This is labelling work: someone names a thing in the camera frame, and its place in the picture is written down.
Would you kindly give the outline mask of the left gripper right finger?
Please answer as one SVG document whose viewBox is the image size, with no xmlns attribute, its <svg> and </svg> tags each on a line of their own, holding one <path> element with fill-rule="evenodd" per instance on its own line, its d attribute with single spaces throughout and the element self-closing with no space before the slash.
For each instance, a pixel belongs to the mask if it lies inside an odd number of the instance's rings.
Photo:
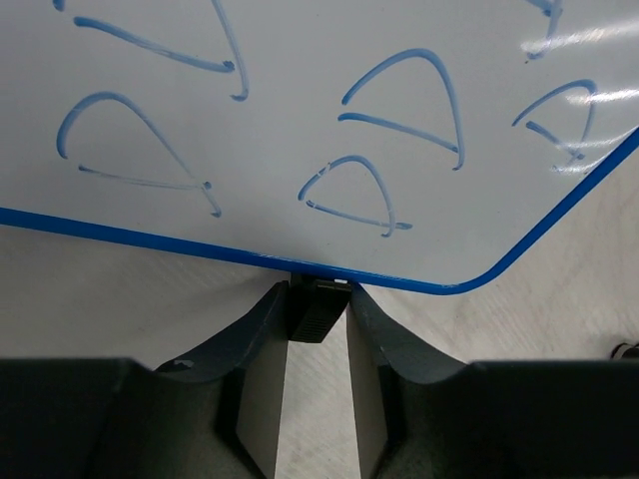
<svg viewBox="0 0 639 479">
<path fill-rule="evenodd" d="M 425 418 L 412 398 L 464 363 L 398 323 L 362 288 L 346 309 L 346 338 L 360 476 L 381 478 Z"/>
</svg>

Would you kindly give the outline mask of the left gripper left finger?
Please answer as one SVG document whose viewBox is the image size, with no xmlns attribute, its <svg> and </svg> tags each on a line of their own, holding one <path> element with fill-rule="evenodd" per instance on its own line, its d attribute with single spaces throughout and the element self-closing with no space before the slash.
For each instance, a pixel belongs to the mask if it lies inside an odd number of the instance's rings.
<svg viewBox="0 0 639 479">
<path fill-rule="evenodd" d="M 218 387 L 214 436 L 257 478 L 275 476 L 288 354 L 289 284 L 276 283 L 243 317 L 157 371 Z"/>
</svg>

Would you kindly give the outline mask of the blue framed whiteboard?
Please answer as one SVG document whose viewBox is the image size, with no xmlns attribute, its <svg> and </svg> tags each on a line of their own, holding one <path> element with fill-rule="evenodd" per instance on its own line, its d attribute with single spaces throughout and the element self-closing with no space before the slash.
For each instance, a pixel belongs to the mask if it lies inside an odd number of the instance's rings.
<svg viewBox="0 0 639 479">
<path fill-rule="evenodd" d="M 5 1 L 1 221 L 456 294 L 638 146 L 634 1 Z"/>
</svg>

